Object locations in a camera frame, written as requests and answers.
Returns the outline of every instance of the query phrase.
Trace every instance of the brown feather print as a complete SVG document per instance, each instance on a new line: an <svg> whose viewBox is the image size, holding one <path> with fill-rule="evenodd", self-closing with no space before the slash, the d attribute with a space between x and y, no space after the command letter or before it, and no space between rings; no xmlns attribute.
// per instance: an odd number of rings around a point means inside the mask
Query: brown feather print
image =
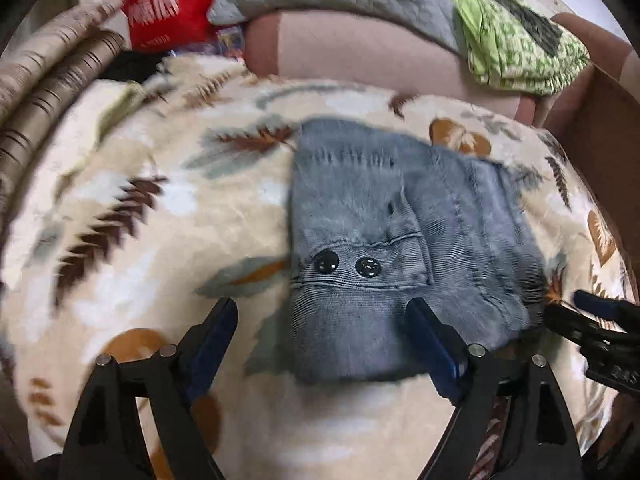
<svg viewBox="0 0 640 480"><path fill-rule="evenodd" d="M260 267L260 269L255 270L238 280L230 282L229 285L246 285L248 283L263 282L264 280L268 280L274 274L287 269L289 269L289 262L287 260L277 260L273 263Z"/></svg>
<svg viewBox="0 0 640 480"><path fill-rule="evenodd" d="M239 152L266 153L278 144L287 144L287 139L293 135L290 126L269 129L266 126L258 126L258 135L244 134L240 136L225 135L218 137L222 143L231 145Z"/></svg>
<svg viewBox="0 0 640 480"><path fill-rule="evenodd" d="M558 142L558 140L549 132L541 131L538 133L538 138L544 143L548 150L551 152L555 158L559 158L560 161L566 166L569 162L569 159L564 152L564 149Z"/></svg>
<svg viewBox="0 0 640 480"><path fill-rule="evenodd" d="M98 263L108 261L111 247L119 246L125 234L136 237L136 222L145 221L145 207L154 209L154 195L162 193L160 184L167 182L164 176L129 180L123 187L124 195L117 198L109 213L96 217L100 223L89 226L87 233L79 235L81 243L69 248L60 260L55 307L60 309L66 293L84 279L88 272L97 269Z"/></svg>
<svg viewBox="0 0 640 480"><path fill-rule="evenodd" d="M52 385L40 377L29 381L30 394L27 404L33 417L36 418L40 429L58 446L65 445L65 439L56 433L56 428L65 426L65 422L56 415L56 401L53 398Z"/></svg>
<svg viewBox="0 0 640 480"><path fill-rule="evenodd" d="M402 107L407 104L409 101L413 101L418 97L418 94L396 94L389 101L389 110L392 111L396 116L400 117L404 120L404 114L402 113Z"/></svg>
<svg viewBox="0 0 640 480"><path fill-rule="evenodd" d="M186 107L200 108L211 105L218 100L217 94L232 77L229 72L224 71L215 76L204 78L204 83L197 85L191 92L184 95Z"/></svg>
<svg viewBox="0 0 640 480"><path fill-rule="evenodd" d="M616 252L616 241L607 229L604 220L596 211L589 211L587 225L600 261L600 266L603 266L613 256L613 253Z"/></svg>
<svg viewBox="0 0 640 480"><path fill-rule="evenodd" d="M545 160L551 167L551 171L553 171L554 179L556 180L556 187L558 188L558 192L562 197L564 205L569 211L571 211L571 204L569 203L569 190L567 189L566 178L564 176L564 173L562 172L560 164L558 164L558 161L555 160L552 156L546 156Z"/></svg>

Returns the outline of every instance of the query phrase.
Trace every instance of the metal screw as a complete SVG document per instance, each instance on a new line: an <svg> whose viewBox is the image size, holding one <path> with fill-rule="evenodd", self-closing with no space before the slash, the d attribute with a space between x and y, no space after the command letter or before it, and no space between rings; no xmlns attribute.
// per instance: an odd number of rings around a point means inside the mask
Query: metal screw
<svg viewBox="0 0 640 480"><path fill-rule="evenodd" d="M95 363L98 366L106 366L111 362L111 356L109 354L100 354L95 358Z"/></svg>
<svg viewBox="0 0 640 480"><path fill-rule="evenodd" d="M176 345L164 345L160 349L160 355L162 357L171 357L172 355L175 355L177 351L178 347Z"/></svg>
<svg viewBox="0 0 640 480"><path fill-rule="evenodd" d="M468 350L473 357L482 357L484 356L484 354L486 354L486 349L484 348L484 346L479 345L477 343L473 343L472 345L469 345Z"/></svg>
<svg viewBox="0 0 640 480"><path fill-rule="evenodd" d="M531 360L533 361L533 364L535 364L536 366L539 366L540 368L544 368L546 366L546 359L543 355L540 354L535 354Z"/></svg>

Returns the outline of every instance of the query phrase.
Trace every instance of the black cloth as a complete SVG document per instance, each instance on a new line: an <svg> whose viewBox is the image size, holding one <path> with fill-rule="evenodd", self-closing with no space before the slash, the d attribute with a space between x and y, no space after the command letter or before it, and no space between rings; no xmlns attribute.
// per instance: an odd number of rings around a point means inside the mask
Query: black cloth
<svg viewBox="0 0 640 480"><path fill-rule="evenodd" d="M516 0L493 0L507 9L525 28L531 39L551 57L558 54L562 30L548 18L540 16Z"/></svg>
<svg viewBox="0 0 640 480"><path fill-rule="evenodd" d="M116 56L99 78L121 82L135 81L142 84L156 73L158 63L168 55L168 52L143 54L142 52L124 51Z"/></svg>

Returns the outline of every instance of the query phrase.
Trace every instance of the denim jeans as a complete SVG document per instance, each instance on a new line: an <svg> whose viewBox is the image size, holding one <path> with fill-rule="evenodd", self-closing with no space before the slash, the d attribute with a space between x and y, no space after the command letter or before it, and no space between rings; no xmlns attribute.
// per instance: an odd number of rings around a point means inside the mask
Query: denim jeans
<svg viewBox="0 0 640 480"><path fill-rule="evenodd" d="M296 377L419 371L403 329L416 296L489 349L539 324L542 255L517 196L500 164L353 121L303 123L290 216Z"/></svg>

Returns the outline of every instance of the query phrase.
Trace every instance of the fleece blanket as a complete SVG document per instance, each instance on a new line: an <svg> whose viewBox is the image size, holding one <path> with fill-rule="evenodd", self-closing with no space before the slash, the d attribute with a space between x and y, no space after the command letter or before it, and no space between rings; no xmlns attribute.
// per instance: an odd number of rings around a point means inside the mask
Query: fleece blanket
<svg viewBox="0 0 640 480"><path fill-rule="evenodd" d="M102 352L124 362L177 342L216 299L239 326L192 412L234 479L416 478L452 413L425 375L304 386L280 358L290 294L287 198L298 125L355 120L500 162L545 259L548 294L632 298L620 251L558 142L483 108L332 81L259 79L212 57L172 59L177 81L103 139L56 202L2 310L32 439L61 449ZM584 450L614 393L565 340L543 341ZM171 478L148 402L156 474Z"/></svg>

